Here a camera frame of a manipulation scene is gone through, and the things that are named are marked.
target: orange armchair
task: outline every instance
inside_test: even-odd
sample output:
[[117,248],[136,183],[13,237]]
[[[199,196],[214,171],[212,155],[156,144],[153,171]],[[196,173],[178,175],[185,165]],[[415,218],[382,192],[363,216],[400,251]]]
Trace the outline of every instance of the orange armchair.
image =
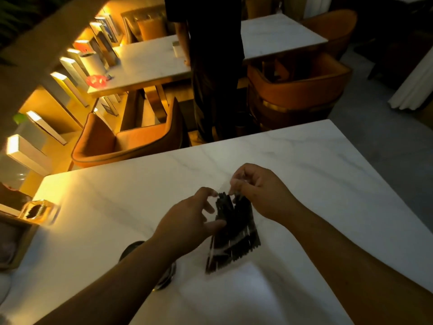
[[357,21],[355,11],[343,9],[304,19],[300,23],[327,39],[325,52],[340,59],[347,50]]
[[[277,70],[283,65],[276,61]],[[248,66],[248,105],[264,130],[326,119],[349,82],[352,70],[327,53],[311,60],[309,77],[269,81]]]
[[83,168],[189,147],[191,142],[179,104],[174,98],[164,124],[114,133],[90,113],[72,151],[73,162]]

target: person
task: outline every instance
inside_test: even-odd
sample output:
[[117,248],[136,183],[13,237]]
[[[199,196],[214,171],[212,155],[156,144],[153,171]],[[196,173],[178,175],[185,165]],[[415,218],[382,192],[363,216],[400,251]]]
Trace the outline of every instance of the person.
[[191,66],[198,136],[212,142],[235,136],[234,107],[244,59],[241,0],[165,0],[167,20]]
[[[271,170],[245,164],[230,184],[230,193],[240,191],[295,236],[355,325],[433,324],[432,293],[302,205]],[[169,265],[225,226],[224,220],[205,222],[203,209],[214,211],[209,196],[217,193],[200,188],[177,203],[149,240],[36,324],[128,324]]]

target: hand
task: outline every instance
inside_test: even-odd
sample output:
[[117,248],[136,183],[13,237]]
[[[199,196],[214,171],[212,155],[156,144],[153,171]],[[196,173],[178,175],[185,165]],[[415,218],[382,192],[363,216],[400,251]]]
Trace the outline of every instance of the hand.
[[198,247],[206,238],[221,230],[226,222],[206,222],[203,209],[214,213],[209,196],[218,196],[213,189],[202,187],[191,196],[174,205],[157,226],[153,238],[162,238],[170,245],[173,257],[178,259]]
[[257,212],[276,222],[304,207],[274,172],[255,164],[242,165],[233,175],[230,185],[230,195],[235,191],[241,192]]

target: cushion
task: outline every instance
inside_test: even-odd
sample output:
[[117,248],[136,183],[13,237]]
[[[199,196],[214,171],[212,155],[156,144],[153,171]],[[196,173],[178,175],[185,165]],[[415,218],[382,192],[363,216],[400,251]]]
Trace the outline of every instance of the cushion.
[[143,41],[167,36],[167,29],[162,17],[137,21]]

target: black shirt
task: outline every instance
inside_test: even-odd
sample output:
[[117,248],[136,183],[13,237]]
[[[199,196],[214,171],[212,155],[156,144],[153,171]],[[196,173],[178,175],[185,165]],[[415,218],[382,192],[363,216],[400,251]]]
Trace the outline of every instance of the black shirt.
[[167,20],[187,22],[194,70],[227,71],[244,59],[241,0],[165,0]]

